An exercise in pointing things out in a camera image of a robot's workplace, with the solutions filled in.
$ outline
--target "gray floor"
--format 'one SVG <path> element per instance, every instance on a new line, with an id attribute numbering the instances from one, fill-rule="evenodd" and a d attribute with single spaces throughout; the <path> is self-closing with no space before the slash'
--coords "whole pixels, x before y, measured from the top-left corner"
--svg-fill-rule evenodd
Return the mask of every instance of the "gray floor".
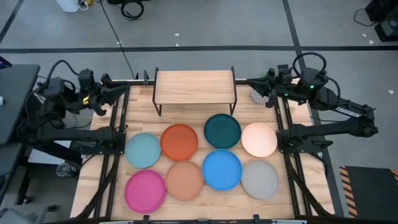
<path id="1" fill-rule="evenodd" d="M 373 27 L 353 21 L 358 8 L 369 0 L 288 0 L 298 42 L 301 46 L 383 46 L 398 42 L 381 42 Z M 2 27 L 15 0 L 3 0 L 0 8 Z M 184 46 L 294 46 L 289 23 L 280 0 L 145 1 L 145 13 L 135 22 L 126 21 L 119 8 L 104 3 L 109 18 L 124 47 Z M 358 20 L 368 23 L 364 12 Z M 75 70 L 90 68 L 98 79 L 108 73 L 113 79 L 131 79 L 121 52 L 66 53 L 76 48 L 118 48 L 117 40 L 96 2 L 87 11 L 64 13 L 55 1 L 25 0 L 6 36 L 0 51 L 9 49 L 58 49 L 59 53 L 2 54 L 12 63 L 37 63 L 46 77 L 51 65 L 59 59 L 69 61 Z M 183 52 L 126 53 L 134 72 L 161 70 L 211 70 L 235 67 L 236 78 L 258 77 L 269 67 L 291 64 L 296 52 L 283 50 L 220 50 Z M 373 138 L 340 135 L 328 139 L 334 175 L 340 179 L 338 167 L 363 166 L 398 169 L 398 152 L 394 147 L 398 121 L 394 116 L 398 91 L 396 71 L 398 51 L 327 51 L 320 52 L 328 60 L 326 70 L 340 86 L 342 97 L 376 108 L 376 125 L 380 133 Z M 320 61 L 306 58 L 307 66 L 319 67 Z M 77 82 L 64 65 L 54 76 Z M 87 111 L 82 116 L 89 116 Z M 333 112 L 320 113 L 322 119 L 345 119 Z M 68 125 L 74 125 L 69 117 Z M 79 124 L 87 120 L 79 119 Z M 341 201 L 345 202 L 340 181 L 337 182 Z M 348 215 L 345 203 L 344 213 Z"/>

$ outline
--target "pink plate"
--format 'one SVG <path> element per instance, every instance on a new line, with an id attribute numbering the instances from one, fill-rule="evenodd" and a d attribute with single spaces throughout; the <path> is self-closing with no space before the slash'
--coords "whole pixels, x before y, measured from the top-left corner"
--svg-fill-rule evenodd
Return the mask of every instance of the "pink plate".
<path id="1" fill-rule="evenodd" d="M 166 197 L 166 185 L 160 174 L 141 170 L 130 177 L 124 189 L 124 198 L 131 210 L 148 214 L 156 211 Z"/>

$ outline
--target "wooden tabletop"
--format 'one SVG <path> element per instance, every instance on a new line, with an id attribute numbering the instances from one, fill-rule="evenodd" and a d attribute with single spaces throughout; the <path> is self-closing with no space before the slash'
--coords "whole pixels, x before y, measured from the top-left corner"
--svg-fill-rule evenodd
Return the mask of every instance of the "wooden tabletop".
<path id="1" fill-rule="evenodd" d="M 158 105 L 234 101 L 232 70 L 157 72 L 155 102 Z"/>
<path id="2" fill-rule="evenodd" d="M 257 105 L 250 98 L 252 89 L 247 85 L 237 85 L 238 103 L 234 117 L 239 121 L 242 129 L 248 124 L 262 122 L 277 130 L 277 121 L 274 108 L 267 109 Z M 152 104 L 153 86 L 132 86 L 127 107 L 126 140 L 141 132 L 150 132 L 158 138 L 167 127 L 172 124 L 184 123 L 191 126 L 198 135 L 198 150 L 190 159 L 199 167 L 205 156 L 214 148 L 207 143 L 203 134 L 203 127 L 206 120 L 217 113 L 228 110 L 228 105 L 165 105 L 162 116 L 158 116 Z M 311 125 L 307 105 L 298 106 L 290 101 L 290 110 L 294 123 Z M 91 125 L 97 129 L 109 124 L 111 108 L 107 108 L 105 116 L 94 116 Z M 284 126 L 287 127 L 284 114 Z M 252 159 L 258 159 L 247 153 L 242 143 L 239 142 L 231 149 L 245 165 Z M 260 214 L 260 218 L 293 218 L 292 202 L 290 199 L 289 185 L 287 182 L 287 171 L 283 155 L 276 150 L 271 156 L 260 158 L 273 165 L 280 178 L 280 188 L 269 200 L 256 200 L 250 197 L 242 188 L 237 185 L 229 191 L 216 191 L 205 185 L 201 194 L 193 200 L 179 201 L 167 194 L 163 206 L 154 213 L 149 214 L 151 220 L 197 220 L 197 219 L 251 219 L 253 214 Z M 315 198 L 326 210 L 333 213 L 333 205 L 325 178 L 323 165 L 309 154 L 301 154 L 303 171 L 307 187 Z M 80 172 L 76 189 L 75 201 L 73 203 L 71 217 L 78 215 L 85 205 L 90 201 L 98 188 L 98 181 L 101 172 L 103 156 L 95 156 L 88 161 Z M 149 169 L 156 170 L 163 177 L 174 161 L 164 155 Z M 130 210 L 124 200 L 124 186 L 130 176 L 139 169 L 129 165 L 126 158 L 120 158 L 118 178 L 113 201 L 112 220 L 142 220 L 143 214 Z M 296 186 L 300 210 L 304 214 L 302 194 Z M 108 193 L 105 192 L 101 214 L 104 215 Z"/>

